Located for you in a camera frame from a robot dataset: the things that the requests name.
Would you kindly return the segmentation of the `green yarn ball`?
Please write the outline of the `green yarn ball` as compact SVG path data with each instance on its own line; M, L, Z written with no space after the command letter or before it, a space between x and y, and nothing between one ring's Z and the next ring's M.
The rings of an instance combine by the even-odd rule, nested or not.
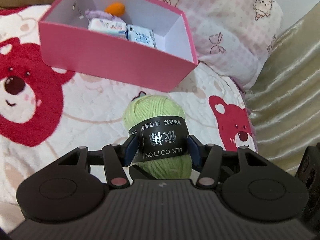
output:
M156 179L189 179L192 161L184 139L185 114L174 100L140 92L127 106L123 123L138 136L139 149L132 163Z

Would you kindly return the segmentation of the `blue wet wipes pack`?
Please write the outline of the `blue wet wipes pack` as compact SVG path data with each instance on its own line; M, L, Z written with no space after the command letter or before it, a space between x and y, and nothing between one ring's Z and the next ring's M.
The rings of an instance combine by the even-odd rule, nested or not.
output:
M151 29L137 25L127 25L127 39L150 48L157 48L154 33Z

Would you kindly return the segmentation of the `small white tissue pack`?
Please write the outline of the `small white tissue pack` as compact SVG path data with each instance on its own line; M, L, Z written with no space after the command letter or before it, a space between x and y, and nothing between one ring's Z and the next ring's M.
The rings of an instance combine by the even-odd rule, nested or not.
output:
M89 22L88 30L127 39L127 25L124 22L109 21L102 18L93 18Z

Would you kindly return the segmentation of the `purple plush toy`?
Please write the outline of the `purple plush toy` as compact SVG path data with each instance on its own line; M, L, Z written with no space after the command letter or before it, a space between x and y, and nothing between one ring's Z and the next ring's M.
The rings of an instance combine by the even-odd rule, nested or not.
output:
M105 19L112 22L124 23L124 21L121 18L101 10L86 10L85 16L89 21L93 20L94 18L98 18L98 19Z

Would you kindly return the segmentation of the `orange ball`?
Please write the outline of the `orange ball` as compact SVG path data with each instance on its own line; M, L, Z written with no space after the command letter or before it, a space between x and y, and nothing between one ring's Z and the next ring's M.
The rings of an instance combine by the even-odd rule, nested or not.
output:
M123 16L125 14L125 5L120 2L115 2L105 8L104 12L111 14L113 16Z

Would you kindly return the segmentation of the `red bear print blanket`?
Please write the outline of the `red bear print blanket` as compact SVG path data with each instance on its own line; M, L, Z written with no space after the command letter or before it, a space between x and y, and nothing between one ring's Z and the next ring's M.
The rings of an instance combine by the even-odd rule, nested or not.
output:
M86 74L73 73L57 88L42 86L53 100L61 98L62 113L55 131L31 145L1 137L1 228L11 232L24 220L16 200L18 185L76 146L98 150L110 143L122 143L127 130L122 115L141 87ZM167 96L184 110L187 125L201 142L222 144L217 121L208 99L215 95L226 103L245 108L243 94L229 77L220 76L199 64Z

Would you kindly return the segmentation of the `pink cardboard box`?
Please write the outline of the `pink cardboard box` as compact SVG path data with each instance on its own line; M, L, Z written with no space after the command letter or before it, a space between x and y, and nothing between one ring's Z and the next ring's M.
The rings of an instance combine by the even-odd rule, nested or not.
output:
M120 2L127 24L151 29L156 47L88 29L87 10ZM197 66L186 15L159 0L55 0L39 20L45 64L169 92Z

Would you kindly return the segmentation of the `pink floral pillow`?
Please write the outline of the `pink floral pillow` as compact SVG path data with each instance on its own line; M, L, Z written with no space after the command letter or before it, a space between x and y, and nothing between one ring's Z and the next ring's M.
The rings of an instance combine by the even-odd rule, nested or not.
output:
M256 82L283 20L275 0L159 0L183 11L197 59L244 89Z

